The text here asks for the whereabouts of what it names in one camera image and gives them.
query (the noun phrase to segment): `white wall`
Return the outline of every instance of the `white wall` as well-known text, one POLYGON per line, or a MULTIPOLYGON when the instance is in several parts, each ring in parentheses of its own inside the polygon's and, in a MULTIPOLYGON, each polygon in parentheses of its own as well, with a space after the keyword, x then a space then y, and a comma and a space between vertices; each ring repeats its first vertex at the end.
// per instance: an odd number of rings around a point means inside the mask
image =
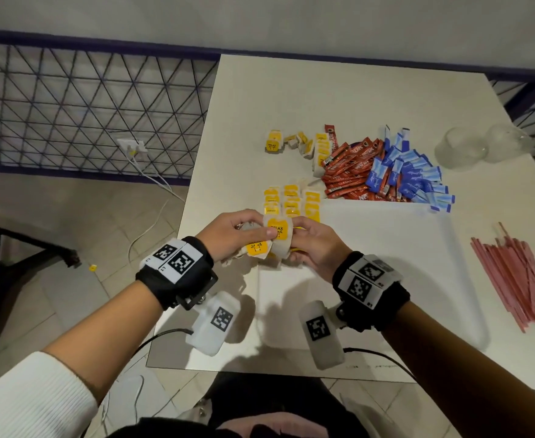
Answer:
POLYGON ((535 68, 535 0, 0 0, 0 29, 535 68))

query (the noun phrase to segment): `clear plastic cup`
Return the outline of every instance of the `clear plastic cup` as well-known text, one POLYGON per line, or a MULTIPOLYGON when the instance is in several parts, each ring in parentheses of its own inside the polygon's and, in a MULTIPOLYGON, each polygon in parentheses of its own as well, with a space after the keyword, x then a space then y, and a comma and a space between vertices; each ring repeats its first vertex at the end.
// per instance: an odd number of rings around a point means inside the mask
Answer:
POLYGON ((512 124, 495 124, 488 130, 485 139, 488 147, 485 161, 489 163, 528 154, 535 147, 533 139, 512 124))
POLYGON ((469 168, 482 160, 486 153, 483 136, 466 127, 450 129, 434 150, 440 166, 447 169, 469 168))

